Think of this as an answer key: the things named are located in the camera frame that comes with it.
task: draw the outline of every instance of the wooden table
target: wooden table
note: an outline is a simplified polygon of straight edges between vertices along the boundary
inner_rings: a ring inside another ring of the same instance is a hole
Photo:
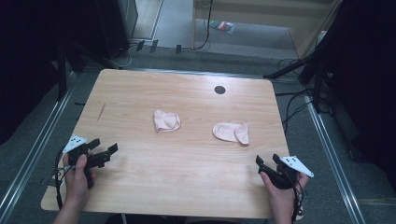
[[[335,18],[340,0],[215,0],[211,20],[288,27],[297,54],[303,58]],[[210,0],[193,0],[191,48],[195,20],[207,20]]]
[[[215,93],[217,86],[226,92]],[[157,133],[156,109],[178,113],[180,129]],[[246,147],[212,134],[217,123],[242,121]],[[95,151],[119,146],[106,167],[95,168],[85,207],[93,212],[270,217],[256,155],[273,168],[273,153],[289,155],[272,83],[263,79],[103,70],[74,134],[100,138]],[[58,209],[53,187],[41,206]]]

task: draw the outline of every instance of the gray floor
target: gray floor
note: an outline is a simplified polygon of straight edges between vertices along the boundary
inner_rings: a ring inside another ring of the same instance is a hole
[[[180,30],[187,29],[188,35],[179,35],[177,32],[170,32],[169,27],[166,28],[165,24],[171,23],[166,22],[166,18],[169,17],[169,15],[166,15],[166,12],[169,12],[169,9],[167,9],[169,5],[167,4],[175,2],[174,0],[165,0],[164,11],[155,34],[156,38],[160,39],[159,43],[163,43],[165,47],[175,44],[190,44],[190,29],[188,27],[191,21],[180,21],[180,24],[185,23],[183,29],[181,29],[182,26],[180,25]],[[190,1],[178,2],[180,6],[184,6],[184,4],[187,4],[185,2]],[[188,14],[188,12],[183,10],[179,11],[179,14],[184,13]],[[214,39],[209,50],[186,50],[176,54],[174,49],[157,49],[155,52],[150,53],[149,47],[145,47],[138,52],[135,49],[131,49],[131,59],[125,54],[117,59],[117,62],[128,63],[131,61],[128,66],[124,67],[124,69],[129,70],[143,68],[191,71],[192,73],[210,72],[217,76],[262,78],[263,74],[271,74],[277,70],[279,59],[296,57],[295,51],[290,49],[290,39],[285,33],[283,33],[282,37],[276,37],[276,35],[271,37],[268,34],[274,41],[278,39],[279,41],[282,40],[283,43],[279,43],[279,45],[271,45],[270,42],[263,44],[260,47],[262,50],[265,51],[265,48],[268,48],[272,51],[270,50],[262,55],[249,55],[251,50],[246,48],[248,44],[238,42],[238,38],[234,39],[235,42],[233,42],[232,38],[227,42],[227,45],[239,46],[240,49],[238,51],[227,51],[227,48],[219,52],[210,51],[211,49],[217,50],[218,41],[223,40],[221,35],[212,36]],[[54,126],[48,142],[44,144],[42,154],[40,154],[37,164],[32,168],[31,176],[26,179],[27,183],[21,195],[17,195],[18,200],[15,207],[9,214],[6,214],[6,218],[2,217],[2,223],[6,223],[3,220],[7,220],[7,223],[50,223],[56,216],[55,212],[44,211],[40,207],[41,198],[46,189],[45,183],[43,184],[42,182],[43,178],[48,178],[51,175],[56,152],[68,141],[77,123],[78,116],[83,109],[81,105],[75,105],[75,103],[86,102],[94,81],[103,68],[91,60],[87,60],[87,64],[88,67],[84,73],[76,76],[77,81],[64,108],[64,112]],[[294,73],[275,80],[274,87],[276,92],[293,92],[301,89]],[[57,88],[54,87],[25,119],[12,138],[0,146],[0,169],[2,170],[0,174],[0,190],[2,192],[7,191],[18,172],[25,172],[25,170],[20,171],[20,168],[26,162],[25,158],[31,151],[35,139],[39,136],[41,128],[44,126],[52,108],[55,107],[56,94]],[[284,119],[290,96],[277,97],[276,99],[281,118]],[[303,96],[297,97],[293,101],[290,111],[304,103]],[[332,145],[341,162],[348,183],[360,204],[365,222],[393,223],[396,218],[396,194],[389,185],[384,173],[371,163],[356,163],[352,161],[348,156],[347,143],[340,134],[333,117],[326,114],[320,116],[325,123],[327,133],[332,140]],[[310,179],[306,188],[308,196],[304,200],[304,218],[298,223],[353,223],[341,190],[336,182],[336,174],[332,170],[322,142],[318,137],[318,131],[307,109],[290,120],[286,138],[290,154],[297,155],[315,173],[315,177]],[[2,213],[5,211],[3,205],[0,211]],[[83,213],[80,223],[104,223],[110,215]],[[264,223],[264,220],[244,219],[243,222]]]

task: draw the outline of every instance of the black hole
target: black hole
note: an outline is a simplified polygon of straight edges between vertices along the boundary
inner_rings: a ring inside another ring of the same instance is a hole
[[[217,86],[217,87],[215,88],[215,92],[216,92],[217,94],[223,94],[223,93],[225,92],[225,89],[224,89],[224,87],[222,87],[222,86]]]

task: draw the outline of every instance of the handheld controller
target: handheld controller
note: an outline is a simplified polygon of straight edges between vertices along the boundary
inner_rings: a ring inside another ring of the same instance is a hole
[[[100,145],[100,140],[99,138],[96,138],[93,141],[91,141],[89,144],[84,143],[81,146],[76,147],[75,149],[67,152],[67,155],[69,157],[69,165],[71,166],[76,165],[79,156],[81,156],[82,154],[87,155],[87,164],[84,167],[84,174],[87,177],[87,183],[89,189],[93,187],[93,181],[91,178],[91,168],[96,166],[99,168],[104,167],[105,162],[110,161],[111,155],[114,154],[119,149],[116,143],[113,146],[109,147],[107,151],[100,152],[94,155],[90,155],[88,153],[89,149],[94,149],[99,145]]]
[[[292,189],[297,182],[298,171],[291,169],[276,154],[273,156],[276,163],[276,171],[264,164],[259,156],[256,157],[256,163],[259,165],[259,173],[265,172],[271,179],[275,187],[279,189]]]

